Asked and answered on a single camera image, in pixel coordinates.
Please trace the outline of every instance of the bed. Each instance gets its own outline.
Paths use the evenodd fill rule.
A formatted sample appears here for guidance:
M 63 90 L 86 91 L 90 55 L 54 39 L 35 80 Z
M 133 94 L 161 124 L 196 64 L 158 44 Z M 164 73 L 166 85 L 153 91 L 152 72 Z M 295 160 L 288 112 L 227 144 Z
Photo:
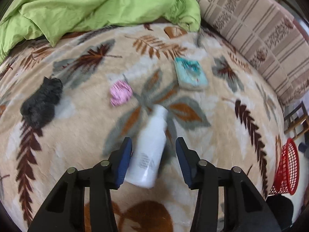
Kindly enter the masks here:
M 197 60 L 208 87 L 180 89 L 174 58 Z M 280 159 L 283 113 L 274 90 L 251 64 L 214 31 L 187 32 L 171 23 L 109 26 L 66 34 L 56 47 L 44 39 L 16 46 L 0 76 L 0 200 L 21 231 L 69 167 L 91 168 L 133 138 L 154 104 L 169 110 L 167 143 L 152 189 L 124 183 L 112 191 L 119 231 L 189 231 L 197 192 L 185 184 L 175 140 L 216 167 L 239 166 L 266 198 Z M 32 129 L 20 107 L 44 77 L 64 91 L 53 121 Z M 109 88 L 126 80 L 132 99 L 110 103 Z M 218 229 L 224 199 L 219 191 Z M 85 228 L 90 231 L 89 191 Z

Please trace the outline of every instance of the striped pillow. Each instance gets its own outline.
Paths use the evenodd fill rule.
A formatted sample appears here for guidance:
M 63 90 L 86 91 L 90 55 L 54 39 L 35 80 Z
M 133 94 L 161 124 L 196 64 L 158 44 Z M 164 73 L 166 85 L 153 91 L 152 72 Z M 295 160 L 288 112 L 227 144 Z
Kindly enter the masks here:
M 309 87 L 309 37 L 274 0 L 197 0 L 201 17 L 259 71 L 284 105 Z

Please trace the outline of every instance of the red basket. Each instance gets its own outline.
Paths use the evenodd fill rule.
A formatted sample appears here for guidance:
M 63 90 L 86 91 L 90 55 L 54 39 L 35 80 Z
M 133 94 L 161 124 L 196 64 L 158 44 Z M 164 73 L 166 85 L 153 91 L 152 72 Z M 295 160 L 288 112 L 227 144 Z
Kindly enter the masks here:
M 299 181 L 298 151 L 289 138 L 282 147 L 279 167 L 269 194 L 295 194 Z

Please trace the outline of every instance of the green blanket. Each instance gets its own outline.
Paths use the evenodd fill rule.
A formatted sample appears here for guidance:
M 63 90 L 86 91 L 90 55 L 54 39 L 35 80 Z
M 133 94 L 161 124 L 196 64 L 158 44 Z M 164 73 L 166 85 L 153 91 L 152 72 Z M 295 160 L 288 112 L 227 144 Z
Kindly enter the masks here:
M 200 26 L 196 0 L 16 0 L 0 22 L 0 63 L 23 39 L 45 35 L 55 46 L 67 32 L 136 25 L 160 17 L 188 31 Z

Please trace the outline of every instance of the white plastic bottle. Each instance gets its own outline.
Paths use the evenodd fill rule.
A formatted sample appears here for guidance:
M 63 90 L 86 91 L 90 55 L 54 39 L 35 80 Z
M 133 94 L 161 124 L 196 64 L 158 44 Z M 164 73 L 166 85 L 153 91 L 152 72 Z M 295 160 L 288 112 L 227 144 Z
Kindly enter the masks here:
M 136 149 L 130 159 L 125 181 L 145 188 L 155 185 L 166 143 L 167 113 L 168 111 L 163 106 L 154 105 L 152 116 L 138 135 Z

